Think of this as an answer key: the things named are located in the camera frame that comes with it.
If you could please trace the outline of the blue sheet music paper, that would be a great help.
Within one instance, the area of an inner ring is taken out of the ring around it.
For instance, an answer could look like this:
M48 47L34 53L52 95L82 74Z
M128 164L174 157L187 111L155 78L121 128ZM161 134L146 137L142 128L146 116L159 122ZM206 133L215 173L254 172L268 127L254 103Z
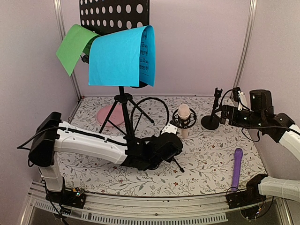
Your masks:
M156 49L150 25L96 38L89 55L90 86L154 86Z

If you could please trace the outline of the pink round plate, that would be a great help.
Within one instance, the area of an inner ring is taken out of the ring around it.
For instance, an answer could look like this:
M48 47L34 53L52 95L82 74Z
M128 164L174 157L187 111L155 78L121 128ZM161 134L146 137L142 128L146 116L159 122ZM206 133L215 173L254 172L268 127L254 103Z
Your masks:
M100 124L100 126L103 125L111 107L112 107L112 105L105 106L97 112L96 120ZM122 125L124 123L124 117L123 117L121 104L116 105L109 120L116 126Z

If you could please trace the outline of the pink beige microphone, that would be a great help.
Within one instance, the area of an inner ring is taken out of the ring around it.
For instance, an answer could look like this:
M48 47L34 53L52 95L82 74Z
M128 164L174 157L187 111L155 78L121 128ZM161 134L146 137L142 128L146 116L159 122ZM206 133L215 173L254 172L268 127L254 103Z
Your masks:
M178 108L178 117L181 125L181 135L184 139L188 137L189 130L187 128L188 120L190 119L190 109L187 104L181 104Z

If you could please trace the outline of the black shock mount tripod stand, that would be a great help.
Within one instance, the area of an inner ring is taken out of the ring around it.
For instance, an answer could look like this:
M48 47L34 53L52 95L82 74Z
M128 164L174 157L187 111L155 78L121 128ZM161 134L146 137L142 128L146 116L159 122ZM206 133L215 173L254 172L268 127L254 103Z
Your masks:
M195 112L190 109L187 104L182 104L173 113L172 120L169 124L176 132L179 129L181 131L181 136L185 139L188 137L189 129L195 124L195 122Z

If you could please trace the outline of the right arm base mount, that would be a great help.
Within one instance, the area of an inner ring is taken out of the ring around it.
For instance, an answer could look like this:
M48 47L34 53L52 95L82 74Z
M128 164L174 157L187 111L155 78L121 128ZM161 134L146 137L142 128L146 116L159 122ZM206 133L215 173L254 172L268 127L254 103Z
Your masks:
M266 209L264 205L266 204L267 197L259 193L258 185L261 184L262 180L267 177L268 175L266 174L258 174L254 176L247 182L246 190L244 191L241 191L234 186L228 188L225 197L229 209L240 208L257 203L257 206L254 207L254 209L247 208L240 210L242 217L247 221L253 221L266 215L273 205L274 197L272 198L269 207Z

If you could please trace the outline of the green paper sheet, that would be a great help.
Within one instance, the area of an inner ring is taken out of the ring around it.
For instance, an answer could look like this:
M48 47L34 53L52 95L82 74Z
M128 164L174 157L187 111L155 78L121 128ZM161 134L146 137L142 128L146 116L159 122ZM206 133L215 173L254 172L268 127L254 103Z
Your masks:
M64 67L65 71L71 76L82 53L88 55L88 43L99 37L93 31L90 31L78 24L74 24L63 38L56 56Z

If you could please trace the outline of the black perforated music stand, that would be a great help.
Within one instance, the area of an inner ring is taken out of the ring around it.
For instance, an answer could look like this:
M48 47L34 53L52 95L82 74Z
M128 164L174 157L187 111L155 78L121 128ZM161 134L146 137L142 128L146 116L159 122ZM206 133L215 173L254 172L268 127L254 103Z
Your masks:
M149 0L81 0L79 1L80 22L84 28L94 31L104 36L122 30L138 27L138 24L150 24L150 1ZM154 122L146 113L133 101L132 95L124 91L124 87L119 87L119 94L114 97L115 102L109 111L100 133L107 123L113 125L121 131L127 138L131 139L135 136L135 128L133 127L133 114L128 114L127 103L130 102L134 106L134 110L138 109L141 116L145 116L151 123ZM123 118L126 131L122 131L112 121L111 114L116 105L120 103L122 106Z

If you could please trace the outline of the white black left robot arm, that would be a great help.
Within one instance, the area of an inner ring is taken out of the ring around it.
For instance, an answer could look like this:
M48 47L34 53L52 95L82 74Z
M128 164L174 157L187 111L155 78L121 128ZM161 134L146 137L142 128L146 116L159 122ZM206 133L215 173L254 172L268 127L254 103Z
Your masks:
M52 197L59 203L66 203L70 194L64 189L65 182L56 162L56 153L76 153L142 171L153 170L163 161L172 162L182 152L183 143L176 132L177 128L169 123L159 136L129 138L104 135L75 127L61 120L61 113L52 112L18 149L24 149L31 143L29 161L40 169Z

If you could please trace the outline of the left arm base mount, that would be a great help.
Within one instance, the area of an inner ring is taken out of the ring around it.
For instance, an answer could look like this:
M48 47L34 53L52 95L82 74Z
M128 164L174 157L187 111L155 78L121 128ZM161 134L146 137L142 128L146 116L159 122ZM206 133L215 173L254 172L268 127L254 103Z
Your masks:
M74 208L83 209L86 201L86 194L84 191L78 187L75 188L75 191L65 186L64 177L59 177L58 179L45 178L45 187L46 187L46 200L53 203L58 203L62 206L70 206ZM59 191L53 191L52 188L54 185L59 185Z

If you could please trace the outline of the black round-base mic stand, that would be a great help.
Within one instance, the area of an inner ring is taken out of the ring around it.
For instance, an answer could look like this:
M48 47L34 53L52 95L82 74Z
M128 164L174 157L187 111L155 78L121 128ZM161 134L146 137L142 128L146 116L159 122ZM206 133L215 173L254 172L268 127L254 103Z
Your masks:
M218 109L218 101L221 98L223 90L215 88L214 92L214 102L212 106L212 111L210 115L206 115L201 119L201 125L208 130L216 130L219 126L219 121L216 118L216 110Z

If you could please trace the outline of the purple microphone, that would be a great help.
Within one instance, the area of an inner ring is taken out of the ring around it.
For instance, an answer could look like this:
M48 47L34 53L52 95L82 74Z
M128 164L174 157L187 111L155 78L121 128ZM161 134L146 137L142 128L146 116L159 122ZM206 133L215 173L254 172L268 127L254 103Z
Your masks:
M234 167L233 167L233 177L232 177L233 192L236 192L238 190L242 157L243 157L243 150L241 148L237 148L234 153Z

